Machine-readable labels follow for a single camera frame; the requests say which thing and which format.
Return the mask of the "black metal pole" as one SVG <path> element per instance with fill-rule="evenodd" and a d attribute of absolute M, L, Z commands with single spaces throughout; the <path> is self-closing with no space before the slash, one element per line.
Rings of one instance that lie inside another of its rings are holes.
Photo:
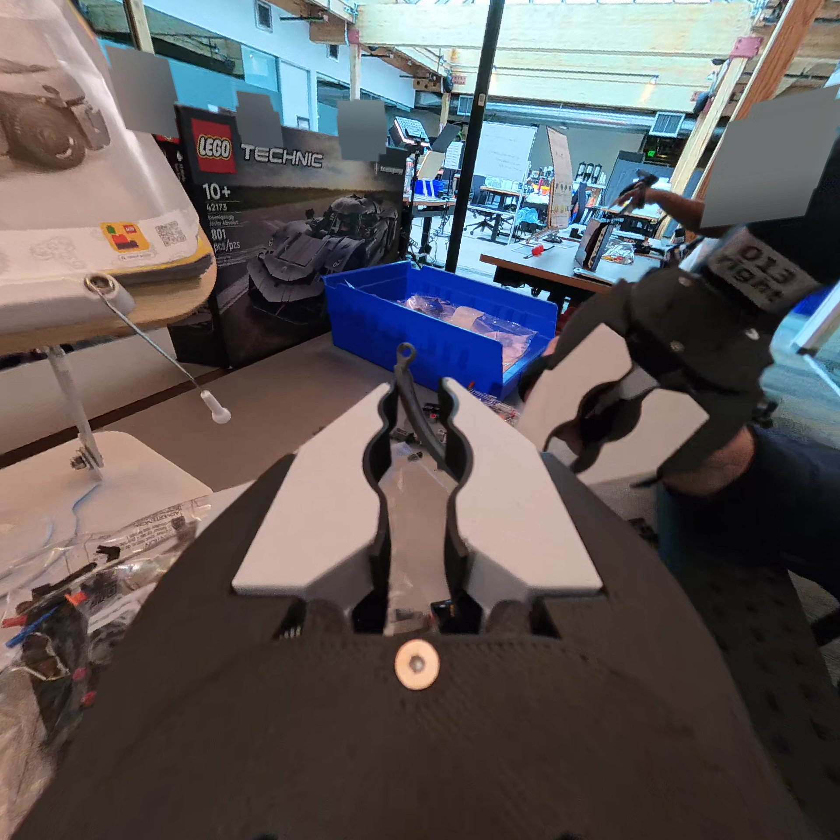
<path fill-rule="evenodd" d="M 456 272 L 459 251 L 464 235 L 466 216 L 469 206 L 471 185 L 475 174 L 476 159 L 480 145 L 480 135 L 485 118 L 487 95 L 489 92 L 492 67 L 497 51 L 501 22 L 505 10 L 505 1 L 490 1 L 484 38 L 479 53 L 473 103 L 469 115 L 469 126 L 464 147 L 464 155 L 458 181 L 455 211 L 449 233 L 448 251 L 445 261 L 447 272 Z"/>

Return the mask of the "lego instruction booklet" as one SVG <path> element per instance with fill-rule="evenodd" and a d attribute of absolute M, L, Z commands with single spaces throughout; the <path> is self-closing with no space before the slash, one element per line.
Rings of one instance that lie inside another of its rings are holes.
<path fill-rule="evenodd" d="M 195 208 L 156 140 L 129 129 L 109 63 L 69 2 L 1 3 L 1 276 L 198 277 Z"/>

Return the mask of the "person's right forearm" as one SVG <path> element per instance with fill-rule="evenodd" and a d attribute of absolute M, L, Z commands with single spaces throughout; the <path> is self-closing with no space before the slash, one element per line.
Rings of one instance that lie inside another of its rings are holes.
<path fill-rule="evenodd" d="M 709 498 L 658 493 L 658 552 L 674 574 L 701 561 L 786 569 L 838 597 L 839 452 L 752 427 L 749 470 Z"/>

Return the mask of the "clear bag with warning print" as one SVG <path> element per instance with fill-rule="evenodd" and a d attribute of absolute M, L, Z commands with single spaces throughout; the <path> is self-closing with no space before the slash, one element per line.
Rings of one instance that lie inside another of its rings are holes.
<path fill-rule="evenodd" d="M 182 550 L 194 540 L 213 505 L 211 496 L 205 495 L 154 512 L 111 534 L 88 536 L 78 546 L 77 559 L 81 564 L 129 562 Z"/>

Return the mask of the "cardboard sign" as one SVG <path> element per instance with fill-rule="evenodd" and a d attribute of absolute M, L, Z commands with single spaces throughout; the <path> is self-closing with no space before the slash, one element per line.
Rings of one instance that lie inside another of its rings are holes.
<path fill-rule="evenodd" d="M 549 188 L 548 226 L 552 230 L 567 228 L 571 221 L 574 195 L 574 174 L 568 140 L 561 131 L 547 127 L 552 159 L 553 178 Z"/>

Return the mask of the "wooden table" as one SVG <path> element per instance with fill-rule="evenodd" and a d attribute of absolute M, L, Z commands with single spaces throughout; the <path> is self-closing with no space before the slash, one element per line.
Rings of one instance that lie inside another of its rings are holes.
<path fill-rule="evenodd" d="M 626 266 L 601 260 L 592 274 L 580 275 L 574 272 L 577 249 L 576 243 L 549 244 L 543 253 L 533 256 L 531 247 L 524 244 L 487 244 L 480 251 L 479 262 L 494 270 L 492 279 L 501 287 L 582 299 L 602 295 L 620 280 L 637 282 L 661 266 L 660 259 L 637 255 Z"/>

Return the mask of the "blue plastic bin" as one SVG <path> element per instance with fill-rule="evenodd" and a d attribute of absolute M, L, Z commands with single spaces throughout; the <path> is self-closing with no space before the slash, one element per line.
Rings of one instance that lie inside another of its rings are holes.
<path fill-rule="evenodd" d="M 336 347 L 391 369 L 396 349 L 408 342 L 416 349 L 415 381 L 436 389 L 445 376 L 464 386 L 505 397 L 518 387 L 522 373 L 555 336 L 558 306 L 514 290 L 409 261 L 346 270 L 324 280 L 332 341 Z M 501 371 L 501 347 L 495 341 L 400 306 L 412 295 L 442 298 L 456 306 L 482 310 L 538 333 L 521 360 Z"/>

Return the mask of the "clear bag in bin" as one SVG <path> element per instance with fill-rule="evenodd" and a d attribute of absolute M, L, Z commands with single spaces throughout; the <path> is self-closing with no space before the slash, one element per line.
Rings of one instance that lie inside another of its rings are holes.
<path fill-rule="evenodd" d="M 538 337 L 536 330 L 528 329 L 517 322 L 496 318 L 476 308 L 456 306 L 439 297 L 415 294 L 397 303 L 404 308 L 495 341 L 501 347 L 502 373 L 507 373 L 517 364 L 529 350 L 531 342 Z"/>

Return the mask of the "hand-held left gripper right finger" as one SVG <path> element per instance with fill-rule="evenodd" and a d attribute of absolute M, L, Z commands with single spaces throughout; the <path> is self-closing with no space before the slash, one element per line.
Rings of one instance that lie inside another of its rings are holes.
<path fill-rule="evenodd" d="M 603 582 L 534 444 L 456 379 L 438 384 L 447 431 L 444 571 L 457 621 L 483 627 L 502 604 L 530 613 Z"/>

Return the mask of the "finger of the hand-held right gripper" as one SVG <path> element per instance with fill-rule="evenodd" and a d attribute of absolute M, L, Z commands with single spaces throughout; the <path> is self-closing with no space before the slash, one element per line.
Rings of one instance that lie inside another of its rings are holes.
<path fill-rule="evenodd" d="M 574 424 L 585 398 L 619 382 L 632 369 L 624 337 L 601 324 L 553 368 L 543 371 L 530 391 L 518 431 L 542 453 L 562 427 Z"/>
<path fill-rule="evenodd" d="M 580 420 L 580 452 L 570 469 L 588 487 L 643 485 L 708 418 L 691 395 L 664 388 L 594 405 Z"/>

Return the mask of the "pile of lego pieces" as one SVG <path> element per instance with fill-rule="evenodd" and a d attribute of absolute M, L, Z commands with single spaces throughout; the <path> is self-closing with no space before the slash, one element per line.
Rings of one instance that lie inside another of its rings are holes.
<path fill-rule="evenodd" d="M 467 391 L 505 423 L 512 426 L 517 424 L 520 411 L 516 406 L 497 396 L 477 390 L 472 383 Z M 427 425 L 427 431 L 434 441 L 434 446 L 429 447 L 424 442 L 414 430 L 413 422 L 407 416 L 399 420 L 397 426 L 391 431 L 391 441 L 403 447 L 404 455 L 409 460 L 417 460 L 421 456 L 425 456 L 439 463 L 440 459 L 445 457 L 448 430 L 442 420 L 442 409 L 438 397 L 422 399 L 421 411 Z"/>

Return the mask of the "clear bag of dark parts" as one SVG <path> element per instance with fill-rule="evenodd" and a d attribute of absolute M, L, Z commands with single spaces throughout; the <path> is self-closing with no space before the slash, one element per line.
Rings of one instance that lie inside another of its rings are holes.
<path fill-rule="evenodd" d="M 61 755 L 84 711 L 96 699 L 102 673 L 136 617 L 128 587 L 128 551 L 100 543 L 93 554 L 56 563 L 32 585 L 11 594 L 2 652 L 28 678 L 48 753 Z"/>

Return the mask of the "wooden support post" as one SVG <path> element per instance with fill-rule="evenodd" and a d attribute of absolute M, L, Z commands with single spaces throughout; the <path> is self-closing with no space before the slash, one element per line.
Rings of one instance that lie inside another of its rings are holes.
<path fill-rule="evenodd" d="M 722 135 L 760 103 L 819 88 L 838 63 L 838 2 L 752 2 L 751 18 L 695 98 L 696 123 L 672 176 L 704 198 Z"/>

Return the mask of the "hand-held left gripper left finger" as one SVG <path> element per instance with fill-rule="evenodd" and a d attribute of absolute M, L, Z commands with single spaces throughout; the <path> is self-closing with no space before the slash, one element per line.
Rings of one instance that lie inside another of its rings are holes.
<path fill-rule="evenodd" d="M 379 385 L 299 447 L 234 575 L 237 595 L 325 601 L 357 627 L 383 627 L 392 541 L 381 481 L 397 403 L 395 385 Z"/>

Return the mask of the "person's right hand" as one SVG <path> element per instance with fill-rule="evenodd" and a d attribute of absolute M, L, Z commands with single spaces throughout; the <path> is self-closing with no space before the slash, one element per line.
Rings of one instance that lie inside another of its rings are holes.
<path fill-rule="evenodd" d="M 751 426 L 746 425 L 698 467 L 665 476 L 661 482 L 667 490 L 684 497 L 709 498 L 743 476 L 753 463 L 755 452 L 755 437 Z"/>

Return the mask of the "studio light panel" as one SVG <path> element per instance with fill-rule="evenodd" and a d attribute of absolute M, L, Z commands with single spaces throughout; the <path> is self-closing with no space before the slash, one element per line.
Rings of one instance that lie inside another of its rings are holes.
<path fill-rule="evenodd" d="M 431 149 L 426 130 L 418 120 L 394 117 L 388 133 L 396 148 L 403 148 L 412 154 L 416 152 L 423 154 Z"/>

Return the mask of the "black lego set box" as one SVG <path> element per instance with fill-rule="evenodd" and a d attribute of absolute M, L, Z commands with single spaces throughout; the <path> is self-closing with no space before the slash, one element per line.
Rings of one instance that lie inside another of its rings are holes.
<path fill-rule="evenodd" d="M 177 359 L 237 369 L 327 333 L 326 279 L 397 258 L 407 153 L 346 161 L 337 136 L 250 143 L 231 113 L 175 119 L 173 167 L 217 268 L 209 299 L 169 328 Z"/>

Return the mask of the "whiteboard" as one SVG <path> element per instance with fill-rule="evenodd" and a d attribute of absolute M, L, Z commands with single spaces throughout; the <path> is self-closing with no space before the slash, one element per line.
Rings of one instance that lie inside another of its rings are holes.
<path fill-rule="evenodd" d="M 538 127 L 532 125 L 483 122 L 474 175 L 524 181 L 537 131 Z"/>

